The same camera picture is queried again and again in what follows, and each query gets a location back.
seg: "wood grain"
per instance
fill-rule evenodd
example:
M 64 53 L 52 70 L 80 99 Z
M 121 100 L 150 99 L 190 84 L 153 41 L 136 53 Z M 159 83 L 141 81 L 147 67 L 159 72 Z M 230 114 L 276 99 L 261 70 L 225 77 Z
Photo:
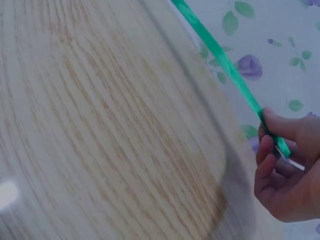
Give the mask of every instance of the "wood grain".
M 165 1 L 0 0 L 0 49 L 1 239 L 283 238 Z

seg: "purple rose pattern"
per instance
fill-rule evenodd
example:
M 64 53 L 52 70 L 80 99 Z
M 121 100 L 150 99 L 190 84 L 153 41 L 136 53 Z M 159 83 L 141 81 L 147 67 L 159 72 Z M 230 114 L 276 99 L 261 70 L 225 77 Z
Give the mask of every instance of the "purple rose pattern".
M 309 113 L 307 114 L 307 116 L 314 116 L 314 117 L 318 117 L 317 115 L 313 114 L 313 112 L 312 112 L 312 111 L 311 111 L 311 112 L 309 112 Z
M 255 154 L 258 152 L 259 148 L 259 138 L 257 136 L 253 136 L 249 138 L 250 146 Z
M 239 73 L 248 80 L 256 81 L 262 76 L 262 66 L 258 58 L 245 55 L 238 61 Z
M 315 231 L 320 235 L 320 223 L 316 226 Z
M 313 6 L 316 5 L 317 7 L 320 7 L 320 0 L 302 0 L 303 3 L 307 6 Z

